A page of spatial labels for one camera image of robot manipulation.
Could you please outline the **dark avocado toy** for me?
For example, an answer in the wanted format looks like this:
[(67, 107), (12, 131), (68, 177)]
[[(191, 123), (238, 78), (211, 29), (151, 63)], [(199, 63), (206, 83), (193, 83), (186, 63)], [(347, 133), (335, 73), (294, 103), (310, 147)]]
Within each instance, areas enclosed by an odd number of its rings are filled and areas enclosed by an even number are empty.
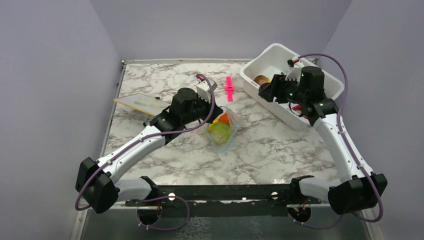
[(270, 82), (265, 82), (265, 83), (261, 84), (258, 88), (258, 92), (259, 93), (263, 92), (269, 85), (270, 85)]

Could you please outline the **orange pumpkin toy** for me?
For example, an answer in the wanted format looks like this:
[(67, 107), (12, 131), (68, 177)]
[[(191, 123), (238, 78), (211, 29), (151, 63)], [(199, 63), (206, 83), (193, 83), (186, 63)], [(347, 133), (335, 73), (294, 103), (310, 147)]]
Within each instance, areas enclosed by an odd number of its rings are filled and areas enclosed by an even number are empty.
[(219, 123), (225, 123), (226, 125), (230, 125), (230, 119), (229, 119), (229, 115), (228, 113), (223, 113), (219, 118), (218, 118), (218, 122)]

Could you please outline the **green cabbage toy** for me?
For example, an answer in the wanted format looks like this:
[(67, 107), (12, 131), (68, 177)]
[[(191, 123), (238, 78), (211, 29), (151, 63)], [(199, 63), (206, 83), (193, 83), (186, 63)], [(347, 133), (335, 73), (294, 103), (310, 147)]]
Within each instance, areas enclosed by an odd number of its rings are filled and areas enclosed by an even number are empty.
[(209, 134), (214, 143), (225, 144), (230, 139), (231, 127), (225, 123), (217, 122)]

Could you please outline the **clear zip top bag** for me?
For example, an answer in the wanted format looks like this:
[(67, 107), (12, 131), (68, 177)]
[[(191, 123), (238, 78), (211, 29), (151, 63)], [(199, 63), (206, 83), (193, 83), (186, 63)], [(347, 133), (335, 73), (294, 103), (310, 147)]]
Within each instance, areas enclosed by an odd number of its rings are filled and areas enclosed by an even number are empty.
[(230, 148), (237, 131), (245, 125), (243, 119), (229, 107), (221, 108), (223, 109), (221, 115), (197, 131), (198, 134), (210, 140), (211, 148), (217, 154), (224, 153)]

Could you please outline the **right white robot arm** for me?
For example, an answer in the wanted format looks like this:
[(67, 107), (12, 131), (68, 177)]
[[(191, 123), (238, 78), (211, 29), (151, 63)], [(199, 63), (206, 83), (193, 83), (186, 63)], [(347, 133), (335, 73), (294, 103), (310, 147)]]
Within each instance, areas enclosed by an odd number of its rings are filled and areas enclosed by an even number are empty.
[(324, 140), (338, 171), (340, 184), (312, 176), (292, 180), (289, 199), (300, 204), (313, 197), (330, 204), (338, 215), (382, 206), (381, 196), (388, 181), (361, 158), (344, 127), (335, 101), (325, 95), (325, 73), (316, 66), (302, 67), (298, 78), (275, 74), (269, 83), (260, 85), (258, 95), (272, 103), (294, 103), (300, 106)]

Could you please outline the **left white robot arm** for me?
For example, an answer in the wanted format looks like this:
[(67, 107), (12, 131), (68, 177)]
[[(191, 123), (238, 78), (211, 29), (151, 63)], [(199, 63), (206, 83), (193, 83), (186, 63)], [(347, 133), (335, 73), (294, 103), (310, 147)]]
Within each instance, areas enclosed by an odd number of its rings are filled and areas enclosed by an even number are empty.
[(130, 188), (137, 185), (138, 199), (144, 205), (157, 200), (157, 191), (136, 181), (121, 177), (136, 163), (152, 152), (166, 146), (183, 133), (210, 124), (223, 110), (217, 106), (214, 88), (180, 88), (171, 104), (157, 114), (136, 137), (118, 150), (97, 160), (84, 159), (78, 168), (75, 190), (78, 192), (74, 208), (82, 211), (80, 200), (101, 214), (115, 202), (130, 200)]

